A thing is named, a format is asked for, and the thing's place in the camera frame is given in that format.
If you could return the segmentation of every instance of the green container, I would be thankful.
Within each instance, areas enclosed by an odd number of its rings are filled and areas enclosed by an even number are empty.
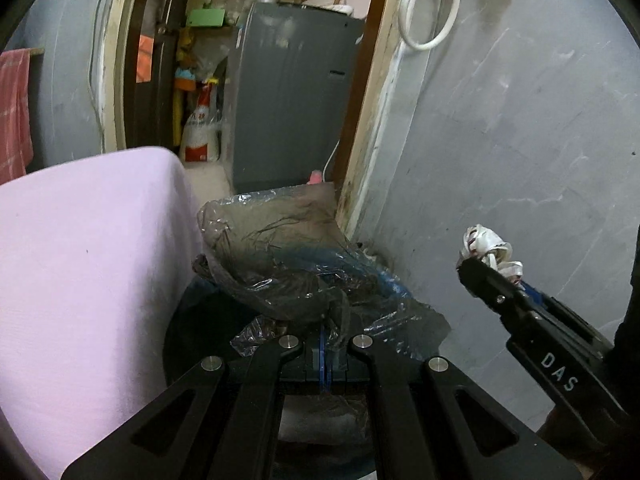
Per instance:
[[[187,27],[222,27],[225,9],[194,9],[187,18]]]

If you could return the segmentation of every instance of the silver bolt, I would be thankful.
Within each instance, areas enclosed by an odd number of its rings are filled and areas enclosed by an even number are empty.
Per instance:
[[[278,341],[283,348],[295,348],[298,346],[298,338],[294,335],[284,335]]]
[[[220,370],[220,368],[222,367],[222,359],[220,359],[217,355],[205,357],[202,361],[200,361],[200,366],[202,366],[202,368],[204,368],[207,372],[214,372],[215,370]]]
[[[358,348],[369,348],[373,345],[373,339],[368,335],[360,334],[353,338],[353,344]]]
[[[432,357],[429,359],[429,368],[434,372],[446,372],[449,362],[444,357]]]

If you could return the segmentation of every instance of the pink cloth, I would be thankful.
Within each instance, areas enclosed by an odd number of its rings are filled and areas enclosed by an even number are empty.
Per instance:
[[[164,333],[202,252],[197,210],[161,148],[0,186],[0,408],[49,480],[164,390]]]
[[[24,176],[33,159],[28,84],[29,49],[0,54],[0,185]]]

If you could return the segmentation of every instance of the floor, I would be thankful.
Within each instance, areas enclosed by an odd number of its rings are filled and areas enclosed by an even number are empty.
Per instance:
[[[225,170],[219,161],[185,162],[184,169],[200,205],[232,194]]]

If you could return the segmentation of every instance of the refrigerator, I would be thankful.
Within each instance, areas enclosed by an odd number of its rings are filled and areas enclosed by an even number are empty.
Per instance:
[[[234,32],[222,162],[237,193],[304,184],[322,170],[346,113],[364,21],[256,2]]]

